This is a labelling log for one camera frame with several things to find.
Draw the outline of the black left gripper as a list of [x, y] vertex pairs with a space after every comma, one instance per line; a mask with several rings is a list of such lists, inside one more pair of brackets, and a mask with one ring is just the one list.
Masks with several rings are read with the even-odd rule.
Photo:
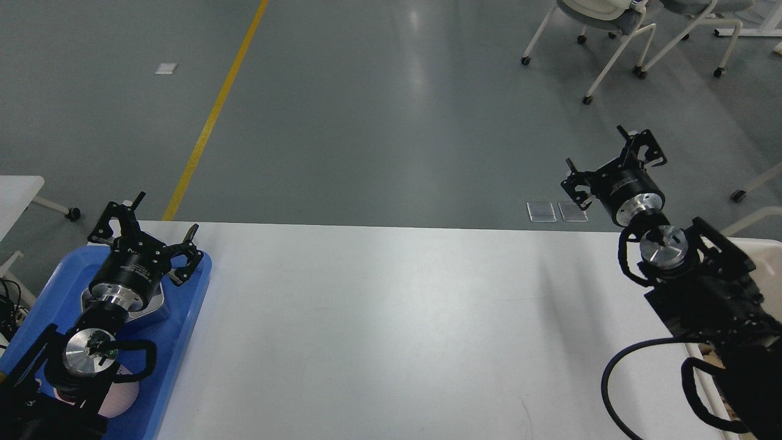
[[[145, 309], [164, 276], [177, 287], [190, 281], [204, 256], [194, 242], [199, 224], [191, 225], [182, 242], [173, 244], [142, 231], [135, 211], [145, 196], [146, 192], [141, 191], [130, 204], [107, 203], [87, 235], [87, 242], [111, 249], [90, 281], [90, 296], [96, 301], [117, 304], [128, 312]], [[185, 264], [174, 267], [176, 257], [184, 257]]]

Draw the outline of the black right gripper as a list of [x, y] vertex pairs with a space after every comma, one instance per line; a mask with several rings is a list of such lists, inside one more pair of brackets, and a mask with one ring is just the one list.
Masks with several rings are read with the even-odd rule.
[[597, 172], [581, 172], [566, 158], [569, 173], [560, 186], [581, 210], [600, 200], [616, 226], [627, 227], [645, 211], [662, 211], [665, 196], [647, 173], [648, 167], [666, 165], [667, 156], [649, 129], [616, 129], [625, 143], [618, 157]]

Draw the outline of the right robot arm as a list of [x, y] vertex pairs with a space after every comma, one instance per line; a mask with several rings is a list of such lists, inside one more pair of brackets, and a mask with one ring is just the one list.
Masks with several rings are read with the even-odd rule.
[[601, 377], [601, 398], [617, 427], [638, 434], [616, 412], [609, 379], [623, 357], [668, 343], [704, 343], [721, 365], [697, 357], [681, 364], [682, 392], [703, 423], [720, 431], [780, 438], [780, 321], [763, 309], [751, 278], [756, 265], [701, 217], [682, 228], [665, 216], [665, 196], [648, 167], [667, 163], [648, 129], [628, 133], [617, 158], [597, 170], [569, 173], [561, 187], [581, 211], [598, 200], [621, 229], [618, 264], [625, 277], [648, 288], [647, 302], [670, 331], [668, 338], [635, 343], [612, 357]]

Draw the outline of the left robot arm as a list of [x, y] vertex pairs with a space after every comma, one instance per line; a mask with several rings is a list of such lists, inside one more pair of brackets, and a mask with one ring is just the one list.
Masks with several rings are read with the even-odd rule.
[[145, 197], [109, 202], [2, 354], [3, 439], [153, 439], [211, 270], [195, 244], [145, 233]]

